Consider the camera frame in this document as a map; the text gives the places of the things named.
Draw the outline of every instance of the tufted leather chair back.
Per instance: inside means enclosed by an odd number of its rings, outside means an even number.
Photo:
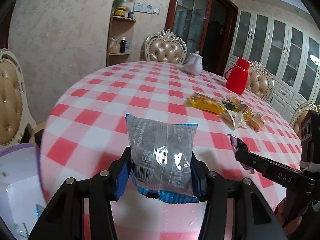
[[[146,61],[182,64],[187,55],[185,42],[167,30],[150,35],[144,44]]]
[[[24,89],[22,70],[17,58],[7,49],[0,50],[0,150],[20,143],[32,118]]]
[[[299,138],[301,138],[301,123],[309,110],[320,112],[320,106],[310,102],[303,103],[297,108],[291,119],[290,125]]]
[[[249,76],[245,88],[266,101],[273,89],[272,75],[268,71],[257,69],[252,65],[248,72]]]

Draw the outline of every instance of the white teapot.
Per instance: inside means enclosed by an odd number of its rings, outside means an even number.
[[[188,60],[184,63],[185,72],[198,76],[202,72],[202,57],[199,55],[199,51],[190,53]]]

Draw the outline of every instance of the tablecloth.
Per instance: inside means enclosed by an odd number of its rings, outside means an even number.
[[[100,69],[75,83],[47,120],[41,145],[44,195],[48,201],[68,177],[87,179],[109,167],[128,146],[125,114],[167,123],[198,123],[193,152],[226,179],[249,177],[275,208],[285,189],[260,173],[249,175],[235,160],[227,134],[240,137],[251,152],[298,168],[300,140],[270,105],[248,90],[237,97],[267,116],[261,131],[232,130],[215,114],[185,106],[193,92],[224,98],[235,95],[226,80],[203,71],[192,76],[176,64],[122,63]],[[112,212],[119,239],[197,239],[205,203],[167,204],[140,195],[129,180]],[[88,203],[85,202],[86,237]],[[231,237],[231,217],[225,239]]]

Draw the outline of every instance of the brown bottle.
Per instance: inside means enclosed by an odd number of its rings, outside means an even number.
[[[122,37],[122,40],[120,41],[120,53],[125,51],[125,37]]]

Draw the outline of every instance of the screw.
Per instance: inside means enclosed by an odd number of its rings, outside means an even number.
[[[102,177],[106,177],[106,176],[109,175],[109,171],[107,171],[107,170],[101,171],[101,172],[100,172],[100,175],[101,175]]]
[[[75,180],[73,179],[73,178],[68,178],[67,180],[66,180],[66,183],[68,184],[68,185],[71,185],[72,183],[74,183],[75,182]]]
[[[244,178],[242,181],[244,184],[247,184],[247,185],[250,185],[252,182],[251,179],[248,179],[248,178]]]
[[[217,173],[215,173],[214,171],[209,171],[208,176],[211,178],[215,178],[215,177],[217,177]]]

